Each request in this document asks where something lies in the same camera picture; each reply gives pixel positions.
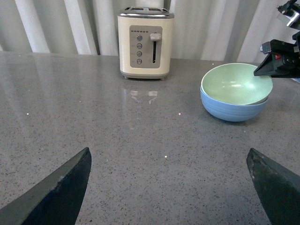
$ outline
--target cream toaster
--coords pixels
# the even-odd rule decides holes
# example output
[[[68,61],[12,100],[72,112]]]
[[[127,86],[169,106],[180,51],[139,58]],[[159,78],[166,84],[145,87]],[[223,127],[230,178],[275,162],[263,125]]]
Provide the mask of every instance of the cream toaster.
[[[174,14],[164,8],[118,12],[120,71],[125,78],[164,79],[170,71]]]

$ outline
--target speckled countertop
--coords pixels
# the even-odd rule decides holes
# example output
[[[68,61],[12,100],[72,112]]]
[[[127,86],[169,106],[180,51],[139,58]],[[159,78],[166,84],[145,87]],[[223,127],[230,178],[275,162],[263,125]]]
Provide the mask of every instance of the speckled countertop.
[[[223,62],[171,60],[126,80],[119,58],[0,53],[0,208],[84,147],[92,169],[76,224],[267,225],[251,147],[300,174],[300,85],[273,79],[263,111],[214,118],[200,81]]]

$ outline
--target stacked bowls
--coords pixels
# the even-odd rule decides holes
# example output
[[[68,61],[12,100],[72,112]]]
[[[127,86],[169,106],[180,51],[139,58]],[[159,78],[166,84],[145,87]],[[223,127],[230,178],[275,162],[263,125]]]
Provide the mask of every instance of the stacked bowls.
[[[204,108],[226,121],[255,117],[267,104],[273,88],[270,76],[253,75],[256,68],[246,63],[229,63],[207,72],[200,87]]]

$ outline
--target toaster button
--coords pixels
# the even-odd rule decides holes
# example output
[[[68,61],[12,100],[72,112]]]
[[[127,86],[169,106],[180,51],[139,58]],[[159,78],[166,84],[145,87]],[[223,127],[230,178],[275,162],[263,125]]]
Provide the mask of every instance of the toaster button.
[[[142,37],[141,35],[138,35],[138,36],[136,36],[136,39],[137,39],[138,41],[141,41],[141,40],[143,39],[143,37]]]

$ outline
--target green bowl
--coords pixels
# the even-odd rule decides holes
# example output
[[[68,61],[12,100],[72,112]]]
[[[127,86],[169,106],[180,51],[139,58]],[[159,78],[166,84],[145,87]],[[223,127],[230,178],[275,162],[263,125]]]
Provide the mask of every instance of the green bowl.
[[[252,105],[263,102],[272,91],[270,76],[254,76],[256,66],[246,63],[229,63],[207,72],[201,86],[208,96],[222,102]]]

